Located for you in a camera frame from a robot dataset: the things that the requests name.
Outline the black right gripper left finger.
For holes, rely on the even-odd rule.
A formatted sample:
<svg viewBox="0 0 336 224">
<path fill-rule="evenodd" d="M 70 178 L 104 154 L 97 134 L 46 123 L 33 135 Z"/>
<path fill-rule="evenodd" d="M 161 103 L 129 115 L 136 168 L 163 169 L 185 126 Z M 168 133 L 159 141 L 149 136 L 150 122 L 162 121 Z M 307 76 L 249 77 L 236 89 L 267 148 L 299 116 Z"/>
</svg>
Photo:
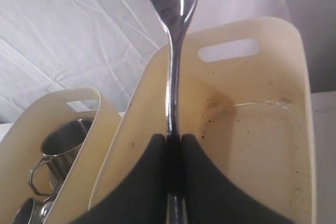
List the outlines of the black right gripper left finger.
<svg viewBox="0 0 336 224">
<path fill-rule="evenodd" d="M 154 134 L 125 179 L 72 223 L 166 223 L 166 140 Z"/>
</svg>

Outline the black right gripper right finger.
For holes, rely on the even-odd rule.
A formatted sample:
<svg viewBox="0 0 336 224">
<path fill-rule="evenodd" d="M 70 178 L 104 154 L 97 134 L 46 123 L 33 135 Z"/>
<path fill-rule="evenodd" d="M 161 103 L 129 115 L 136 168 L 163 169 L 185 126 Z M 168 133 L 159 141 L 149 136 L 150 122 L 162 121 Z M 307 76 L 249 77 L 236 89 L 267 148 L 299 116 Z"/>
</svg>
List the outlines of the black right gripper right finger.
<svg viewBox="0 0 336 224">
<path fill-rule="evenodd" d="M 206 155 L 194 135 L 183 135 L 181 145 L 189 223 L 291 223 L 232 183 Z"/>
</svg>

